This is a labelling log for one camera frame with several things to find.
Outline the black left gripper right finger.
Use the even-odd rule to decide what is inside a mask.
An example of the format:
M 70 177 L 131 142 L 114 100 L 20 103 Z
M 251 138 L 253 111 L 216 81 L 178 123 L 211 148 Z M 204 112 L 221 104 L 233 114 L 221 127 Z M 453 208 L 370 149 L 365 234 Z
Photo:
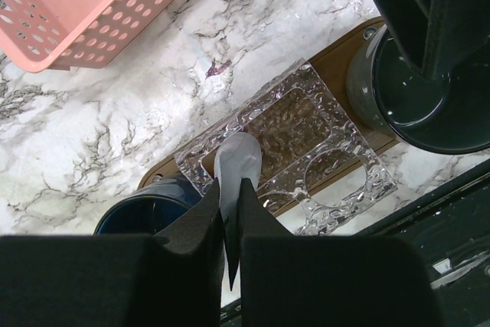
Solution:
M 258 201 L 238 198 L 245 326 L 434 326 L 423 261 L 383 236 L 295 236 Z

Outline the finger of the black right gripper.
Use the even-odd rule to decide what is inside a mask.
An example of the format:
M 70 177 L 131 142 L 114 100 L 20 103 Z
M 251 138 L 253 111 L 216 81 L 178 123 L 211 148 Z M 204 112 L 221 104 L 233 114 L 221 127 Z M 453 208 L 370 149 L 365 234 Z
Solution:
M 489 43 L 489 0 L 374 0 L 407 63 L 432 79 Z

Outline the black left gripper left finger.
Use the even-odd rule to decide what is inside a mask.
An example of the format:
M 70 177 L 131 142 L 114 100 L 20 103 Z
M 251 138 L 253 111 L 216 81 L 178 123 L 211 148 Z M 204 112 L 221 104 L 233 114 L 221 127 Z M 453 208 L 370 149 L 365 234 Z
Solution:
M 157 234 L 5 236 L 3 326 L 217 326 L 218 183 Z

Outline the dark blue mug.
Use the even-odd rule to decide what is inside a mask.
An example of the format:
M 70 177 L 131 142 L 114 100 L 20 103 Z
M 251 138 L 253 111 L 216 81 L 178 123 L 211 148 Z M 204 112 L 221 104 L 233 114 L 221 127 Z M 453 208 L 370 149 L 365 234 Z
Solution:
M 113 205 L 100 219 L 94 234 L 157 234 L 201 199 L 183 174 L 173 174 Z

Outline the dark green mug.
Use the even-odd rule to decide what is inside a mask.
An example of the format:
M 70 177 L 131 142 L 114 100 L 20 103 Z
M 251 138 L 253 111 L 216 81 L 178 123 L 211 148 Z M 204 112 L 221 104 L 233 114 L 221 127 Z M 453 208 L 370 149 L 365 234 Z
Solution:
M 489 46 L 425 80 L 409 68 L 386 26 L 370 26 L 351 59 L 349 103 L 372 129 L 428 152 L 461 155 L 489 147 Z

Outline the oval wooden tray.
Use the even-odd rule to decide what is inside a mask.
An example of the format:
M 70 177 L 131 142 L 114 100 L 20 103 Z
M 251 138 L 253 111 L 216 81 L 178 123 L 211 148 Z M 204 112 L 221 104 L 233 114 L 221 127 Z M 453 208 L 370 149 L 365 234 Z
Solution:
M 309 63 L 324 80 L 335 99 L 340 103 L 348 117 L 357 126 L 362 136 L 378 156 L 388 149 L 391 149 L 399 142 L 395 138 L 374 131 L 372 128 L 363 124 L 351 108 L 345 85 L 351 59 L 357 51 L 367 43 L 364 39 L 364 31 L 371 26 L 379 29 L 383 25 L 384 21 L 381 16 L 364 21 L 309 59 Z M 312 189 L 313 194 L 317 194 L 328 186 L 333 185 L 360 166 L 361 163 L 359 160 L 348 163 L 346 167 L 340 168 L 334 174 L 327 176 L 324 181 L 314 185 Z M 177 165 L 175 164 L 172 153 L 145 173 L 137 189 L 150 185 L 155 177 L 158 179 L 159 177 L 169 176 L 170 174 L 176 173 L 177 170 Z M 288 204 L 284 204 L 281 208 L 276 209 L 272 213 L 275 217 L 278 217 L 294 208 L 297 204 L 297 201 L 290 201 Z

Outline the pink perforated plastic basket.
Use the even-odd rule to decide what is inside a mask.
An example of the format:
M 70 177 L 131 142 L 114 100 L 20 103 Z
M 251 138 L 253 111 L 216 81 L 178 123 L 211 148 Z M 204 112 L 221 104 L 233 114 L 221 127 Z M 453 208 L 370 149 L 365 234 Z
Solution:
M 103 68 L 174 0 L 1 0 L 1 49 L 30 73 Z

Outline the black front mounting rail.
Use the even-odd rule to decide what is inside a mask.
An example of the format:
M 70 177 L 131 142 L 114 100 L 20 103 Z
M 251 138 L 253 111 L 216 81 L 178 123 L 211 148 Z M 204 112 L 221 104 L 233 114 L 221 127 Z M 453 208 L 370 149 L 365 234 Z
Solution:
M 483 162 L 352 236 L 394 237 L 423 261 L 436 297 L 434 326 L 489 324 L 489 164 Z M 222 325 L 242 323 L 241 299 Z

